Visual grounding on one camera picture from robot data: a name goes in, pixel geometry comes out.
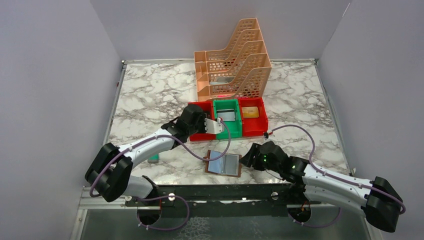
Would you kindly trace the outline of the grey card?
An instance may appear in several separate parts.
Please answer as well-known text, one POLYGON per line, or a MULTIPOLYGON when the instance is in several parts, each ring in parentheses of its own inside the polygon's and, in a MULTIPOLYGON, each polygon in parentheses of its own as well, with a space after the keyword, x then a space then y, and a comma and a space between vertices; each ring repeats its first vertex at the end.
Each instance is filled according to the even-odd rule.
POLYGON ((239 173, 239 156, 226 154, 221 161, 221 173, 223 175, 237 176, 239 173))

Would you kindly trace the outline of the red bin with black card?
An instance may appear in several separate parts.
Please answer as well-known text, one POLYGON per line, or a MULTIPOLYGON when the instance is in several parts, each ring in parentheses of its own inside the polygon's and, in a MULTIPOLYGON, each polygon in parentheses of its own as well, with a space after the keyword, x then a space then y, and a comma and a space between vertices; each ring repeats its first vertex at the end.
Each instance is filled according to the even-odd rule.
MULTIPOLYGON (((188 105, 196 105, 201 107, 201 109, 206 113, 206 117, 211 120, 215 120, 214 108, 212 101, 193 101, 189 102, 188 105)), ((189 137, 191 142, 200 142, 200 141, 212 141, 216 139, 215 134, 209 133, 196 133, 189 137)))

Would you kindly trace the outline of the brown leather card holder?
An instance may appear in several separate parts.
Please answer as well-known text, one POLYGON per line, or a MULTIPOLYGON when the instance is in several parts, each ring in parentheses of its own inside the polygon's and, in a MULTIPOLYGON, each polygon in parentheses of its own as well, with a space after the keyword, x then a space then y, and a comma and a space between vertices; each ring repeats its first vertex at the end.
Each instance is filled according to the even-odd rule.
POLYGON ((206 161, 204 172, 213 175, 239 178, 241 176, 242 164, 240 154, 226 153, 214 161, 206 161))

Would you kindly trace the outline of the red bin with gold card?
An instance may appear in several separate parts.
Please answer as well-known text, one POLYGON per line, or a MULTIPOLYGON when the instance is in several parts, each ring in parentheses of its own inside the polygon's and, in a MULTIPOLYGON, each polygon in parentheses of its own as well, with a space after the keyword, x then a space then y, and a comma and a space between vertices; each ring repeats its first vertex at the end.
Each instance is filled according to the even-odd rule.
POLYGON ((269 121, 264 106, 264 101, 261 97, 256 98, 239 98, 238 104, 240 107, 242 120, 242 136, 244 138, 263 136, 268 130, 269 121), (258 118, 244 118, 242 107, 256 106, 259 109, 258 118))

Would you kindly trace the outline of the green plastic bin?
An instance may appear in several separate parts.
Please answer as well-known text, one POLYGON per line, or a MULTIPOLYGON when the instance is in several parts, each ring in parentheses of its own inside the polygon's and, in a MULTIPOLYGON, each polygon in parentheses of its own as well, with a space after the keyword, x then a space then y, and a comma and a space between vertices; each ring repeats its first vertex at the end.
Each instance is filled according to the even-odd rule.
POLYGON ((232 139, 242 137, 242 117, 239 103, 236 99, 224 99, 224 100, 214 100, 213 101, 213 110, 215 120, 218 120, 217 110, 226 110, 233 109, 235 110, 235 121, 223 121, 229 129, 229 133, 232 139))

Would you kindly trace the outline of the peach plastic file organizer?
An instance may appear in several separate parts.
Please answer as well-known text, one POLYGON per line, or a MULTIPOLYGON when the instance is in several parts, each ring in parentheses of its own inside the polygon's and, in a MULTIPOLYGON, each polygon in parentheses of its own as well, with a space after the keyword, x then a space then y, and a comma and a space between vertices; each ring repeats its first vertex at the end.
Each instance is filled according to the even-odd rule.
POLYGON ((272 64, 257 18, 241 19, 227 46, 194 52, 199 102, 261 98, 272 64))

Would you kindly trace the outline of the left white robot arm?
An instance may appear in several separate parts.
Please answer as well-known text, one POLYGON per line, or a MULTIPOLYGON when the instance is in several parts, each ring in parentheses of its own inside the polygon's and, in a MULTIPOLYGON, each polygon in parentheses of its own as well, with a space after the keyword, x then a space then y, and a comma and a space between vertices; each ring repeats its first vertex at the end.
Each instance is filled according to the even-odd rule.
POLYGON ((146 176, 132 176, 132 170, 154 155, 183 145, 190 136, 204 133, 207 116, 200 106, 189 104, 180 116, 147 137, 121 146, 103 145, 84 176, 91 185, 89 195, 107 202, 130 196, 147 206, 155 203, 154 183, 146 176))

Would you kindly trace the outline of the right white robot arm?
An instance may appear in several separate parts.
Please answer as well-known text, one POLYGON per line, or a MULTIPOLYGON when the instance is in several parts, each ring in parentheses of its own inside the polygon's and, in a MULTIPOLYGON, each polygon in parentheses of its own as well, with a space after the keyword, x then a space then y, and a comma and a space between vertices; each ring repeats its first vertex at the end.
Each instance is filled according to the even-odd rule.
POLYGON ((379 230, 396 230, 403 200, 385 178, 362 179, 313 166, 307 159, 287 155, 273 141, 253 143, 239 162, 254 170, 276 172, 296 184, 288 190, 296 204, 304 200, 328 203, 357 213, 379 230))

